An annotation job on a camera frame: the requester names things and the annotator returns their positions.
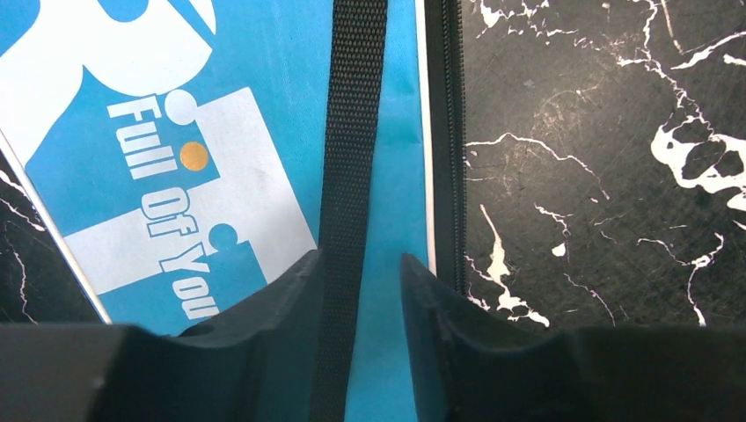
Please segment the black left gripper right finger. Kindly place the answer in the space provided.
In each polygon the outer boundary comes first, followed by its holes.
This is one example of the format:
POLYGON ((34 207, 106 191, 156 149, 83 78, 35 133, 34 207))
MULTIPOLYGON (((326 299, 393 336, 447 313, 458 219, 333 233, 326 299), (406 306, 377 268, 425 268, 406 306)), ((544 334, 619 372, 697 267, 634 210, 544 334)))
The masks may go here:
POLYGON ((451 290, 417 258, 401 294, 420 421, 742 421, 745 334, 582 327, 542 338, 451 290))

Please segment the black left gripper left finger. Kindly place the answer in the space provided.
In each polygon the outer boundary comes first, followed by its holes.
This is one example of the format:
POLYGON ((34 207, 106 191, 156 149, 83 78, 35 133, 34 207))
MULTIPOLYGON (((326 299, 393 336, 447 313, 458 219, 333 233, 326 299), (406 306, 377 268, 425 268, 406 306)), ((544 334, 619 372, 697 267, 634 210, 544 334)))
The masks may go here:
POLYGON ((4 421, 306 421, 323 294, 310 251, 178 336, 128 324, 3 324, 4 421))

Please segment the blue racket cover bag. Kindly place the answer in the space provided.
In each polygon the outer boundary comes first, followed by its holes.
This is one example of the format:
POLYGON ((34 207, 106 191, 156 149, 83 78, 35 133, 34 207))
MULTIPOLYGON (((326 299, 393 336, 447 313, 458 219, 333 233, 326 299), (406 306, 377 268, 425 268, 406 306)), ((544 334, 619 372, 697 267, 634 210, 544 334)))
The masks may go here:
POLYGON ((383 27, 362 278, 392 323, 392 261, 433 252, 425 21, 453 1, 4 1, 1 149, 100 324, 178 336, 317 251, 328 78, 342 27, 383 27))

